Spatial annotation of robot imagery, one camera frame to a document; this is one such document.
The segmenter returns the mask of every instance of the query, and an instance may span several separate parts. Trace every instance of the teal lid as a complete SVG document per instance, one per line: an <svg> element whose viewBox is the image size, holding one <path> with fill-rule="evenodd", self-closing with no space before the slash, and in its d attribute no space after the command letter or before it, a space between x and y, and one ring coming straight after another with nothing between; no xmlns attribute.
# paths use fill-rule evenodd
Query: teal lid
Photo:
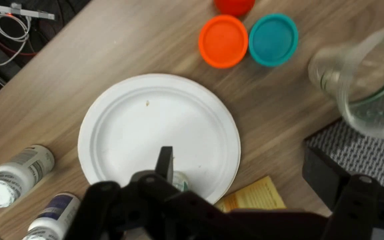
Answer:
<svg viewBox="0 0 384 240"><path fill-rule="evenodd" d="M295 21L283 13L273 13L255 22L250 34L250 53L266 66L287 62L299 45Z"/></svg>

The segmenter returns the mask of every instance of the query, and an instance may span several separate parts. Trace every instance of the clear glass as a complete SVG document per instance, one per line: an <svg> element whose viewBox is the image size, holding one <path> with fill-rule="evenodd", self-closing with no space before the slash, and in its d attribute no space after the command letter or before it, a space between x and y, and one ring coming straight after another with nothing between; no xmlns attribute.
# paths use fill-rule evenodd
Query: clear glass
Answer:
<svg viewBox="0 0 384 240"><path fill-rule="evenodd" d="M384 138L384 29L359 44L321 49L309 70L353 128Z"/></svg>

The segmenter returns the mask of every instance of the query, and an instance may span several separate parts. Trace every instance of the orange lid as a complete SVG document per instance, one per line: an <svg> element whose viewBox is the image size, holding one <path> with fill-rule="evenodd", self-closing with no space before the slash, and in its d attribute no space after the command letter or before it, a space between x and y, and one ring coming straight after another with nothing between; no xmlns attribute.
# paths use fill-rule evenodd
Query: orange lid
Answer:
<svg viewBox="0 0 384 240"><path fill-rule="evenodd" d="M238 18L221 14L206 22L199 37L203 58L215 68L230 68L246 56L249 33Z"/></svg>

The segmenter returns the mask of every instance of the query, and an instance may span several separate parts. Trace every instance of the table surface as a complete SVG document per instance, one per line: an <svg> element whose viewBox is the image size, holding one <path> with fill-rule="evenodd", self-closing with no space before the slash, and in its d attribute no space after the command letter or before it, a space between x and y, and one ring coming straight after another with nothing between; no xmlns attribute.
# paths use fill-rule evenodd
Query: table surface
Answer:
<svg viewBox="0 0 384 240"><path fill-rule="evenodd" d="M55 193L85 194L77 144L89 106L113 84L151 72L197 80L233 112L243 156L231 190L270 174L289 208L330 214L302 177L302 141L339 113L310 84L307 65L322 46L383 28L384 1L258 0L245 24L250 29L271 12L290 14L299 26L294 58L270 69L247 56L222 70L198 52L199 30L215 16L210 0L94 0L0 90L0 164L31 144L47 145L58 158L34 192L0 209L2 238L22 238Z"/></svg>

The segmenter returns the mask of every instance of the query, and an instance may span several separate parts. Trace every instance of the white paper plate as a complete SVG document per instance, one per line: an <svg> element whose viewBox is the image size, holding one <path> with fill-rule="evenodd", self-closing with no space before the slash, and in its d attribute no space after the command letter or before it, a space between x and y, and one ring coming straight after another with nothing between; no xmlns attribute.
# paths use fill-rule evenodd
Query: white paper plate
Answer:
<svg viewBox="0 0 384 240"><path fill-rule="evenodd" d="M161 148L174 146L175 170L193 190L217 202L241 164L241 137L225 104L209 89L174 74L142 74L115 84L89 109L79 158L91 184L129 185L155 169Z"/></svg>

